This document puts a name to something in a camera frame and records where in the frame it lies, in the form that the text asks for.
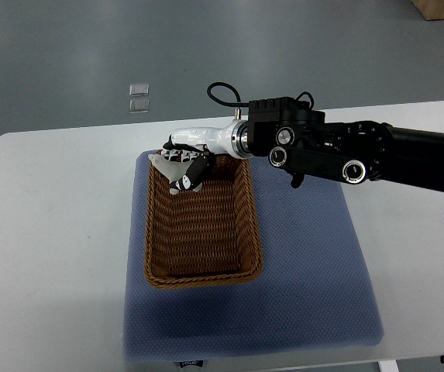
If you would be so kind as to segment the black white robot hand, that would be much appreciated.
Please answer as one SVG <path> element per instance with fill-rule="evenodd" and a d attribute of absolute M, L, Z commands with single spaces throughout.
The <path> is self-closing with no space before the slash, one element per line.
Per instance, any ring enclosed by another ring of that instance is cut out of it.
<path fill-rule="evenodd" d="M 170 134 L 160 155 L 177 162 L 193 160 L 187 176 L 196 187 L 203 183 L 214 169 L 218 156 L 231 156 L 238 160 L 251 158 L 246 121 L 235 119 L 221 129 L 177 129 Z"/>

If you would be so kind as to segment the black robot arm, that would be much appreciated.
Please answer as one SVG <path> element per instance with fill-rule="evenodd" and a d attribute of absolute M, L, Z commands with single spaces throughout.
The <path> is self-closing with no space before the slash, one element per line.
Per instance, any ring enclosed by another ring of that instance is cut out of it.
<path fill-rule="evenodd" d="M 326 122 L 314 100 L 282 97 L 242 102 L 246 128 L 237 148 L 265 157 L 299 188 L 311 175 L 347 184 L 390 181 L 444 193 L 444 133 L 402 129 L 385 122 Z"/>

